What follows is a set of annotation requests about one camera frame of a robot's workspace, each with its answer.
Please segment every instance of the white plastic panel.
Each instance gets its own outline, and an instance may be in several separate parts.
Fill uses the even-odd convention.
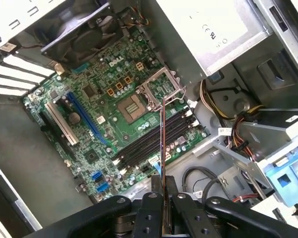
[[[2,95],[23,96],[25,93],[27,93],[27,91],[17,90],[17,89],[0,88],[0,94],[2,94]]]
[[[50,76],[54,73],[53,70],[50,70],[48,68],[43,68],[41,66],[29,63],[23,59],[15,57],[13,55],[9,55],[8,57],[4,58],[3,62],[13,65],[13,66],[27,69],[27,70],[35,72],[35,73],[39,73],[39,74],[45,75],[45,76]]]
[[[32,89],[35,87],[35,84],[19,82],[19,81],[7,79],[7,78],[0,78],[0,85],[16,87],[16,88],[24,88],[24,89]]]
[[[12,68],[7,68],[1,65],[0,65],[0,74],[35,82],[35,83],[40,83],[45,79],[44,77],[36,76],[31,73],[22,72]]]
[[[0,47],[64,1],[0,0]]]

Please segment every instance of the red wire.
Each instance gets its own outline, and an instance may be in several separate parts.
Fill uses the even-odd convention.
[[[240,196],[240,197],[234,198],[232,201],[238,202],[241,199],[244,200],[244,199],[253,198],[253,197],[258,197],[258,194],[249,194],[249,195]]]

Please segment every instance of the screw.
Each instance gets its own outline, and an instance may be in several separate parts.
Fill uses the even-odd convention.
[[[178,194],[178,198],[185,198],[185,194],[183,193]]]
[[[156,198],[157,197],[157,194],[155,194],[155,193],[152,193],[152,194],[149,194],[149,196],[148,197],[150,197],[150,198]]]
[[[117,203],[124,203],[124,202],[126,202],[126,200],[125,200],[124,198],[119,198],[119,199],[117,200]]]
[[[211,203],[213,204],[220,204],[220,201],[218,199],[212,199]]]

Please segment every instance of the ic chip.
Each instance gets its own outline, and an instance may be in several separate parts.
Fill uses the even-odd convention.
[[[96,152],[93,149],[91,149],[87,153],[85,153],[85,158],[89,164],[92,164],[93,162],[95,162],[98,159],[98,156],[97,156]]]
[[[54,90],[50,93],[52,99],[55,99],[58,96],[58,93]]]
[[[128,123],[133,123],[146,113],[146,108],[136,94],[118,103],[118,109]]]
[[[92,96],[94,96],[96,94],[94,89],[92,88],[92,86],[90,86],[89,84],[83,88],[83,91],[87,95],[88,98],[91,98]]]

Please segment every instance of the blue sata port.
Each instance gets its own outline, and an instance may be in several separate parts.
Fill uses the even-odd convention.
[[[102,173],[100,171],[97,171],[96,173],[92,174],[91,179],[93,181],[97,180],[98,178],[102,177]]]
[[[102,183],[96,190],[97,192],[104,192],[109,188],[108,183],[104,182]]]

